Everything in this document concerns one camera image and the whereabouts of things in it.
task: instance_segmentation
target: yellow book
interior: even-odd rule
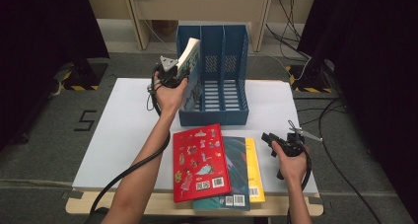
[[[250,202],[264,202],[264,188],[262,186],[261,174],[258,167],[257,151],[253,138],[245,139],[246,163],[248,167],[248,187]]]

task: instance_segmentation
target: illustration on book cover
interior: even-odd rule
[[[174,134],[174,201],[186,201],[231,187],[219,124]]]

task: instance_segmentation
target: floor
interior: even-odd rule
[[[130,21],[99,20],[99,23],[111,56],[100,90],[61,92],[35,121],[30,142],[7,146],[0,153],[2,224],[84,223],[86,215],[70,215],[65,211],[71,184],[97,125],[94,122],[89,131],[75,131],[74,128],[83,126],[79,123],[82,112],[94,110],[87,119],[99,121],[117,77],[148,77],[144,65],[153,65],[159,55],[174,56],[175,35],[160,36],[161,40],[153,36],[147,50],[139,50]],[[270,28],[281,35],[285,26]],[[303,26],[297,28],[301,33]],[[288,81],[283,67],[304,63],[289,60],[301,56],[285,46],[282,53],[278,41],[268,32],[260,52],[248,49],[248,79]],[[338,83],[332,80],[329,83],[333,86],[329,94],[294,92],[301,127],[324,141],[310,141],[313,172],[324,206],[324,213],[315,217],[314,223],[378,223],[373,213],[381,223],[413,223],[379,163],[368,153],[367,142],[338,92]],[[340,96],[330,110],[324,110]],[[170,223],[168,219],[173,218],[166,218],[166,223]],[[144,223],[162,220],[150,217]],[[245,221],[228,218],[223,223]],[[286,218],[273,217],[269,221],[286,223]]]

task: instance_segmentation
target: forearm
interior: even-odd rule
[[[174,116],[175,112],[162,113],[132,164],[161,148],[169,135]],[[161,159],[162,154],[123,178],[104,223],[138,223],[154,190]]]
[[[305,203],[302,187],[299,183],[288,183],[289,208],[292,224],[313,223]]]

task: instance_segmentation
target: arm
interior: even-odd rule
[[[161,116],[132,165],[147,158],[164,144],[186,85],[187,80],[184,79],[175,89],[160,87],[157,90]],[[161,154],[122,179],[103,223],[139,223],[154,190],[162,156]]]
[[[289,192],[289,209],[293,224],[313,223],[305,203],[301,183],[307,170],[305,153],[298,157],[288,157],[276,141],[271,143],[279,157],[280,172],[282,173]]]

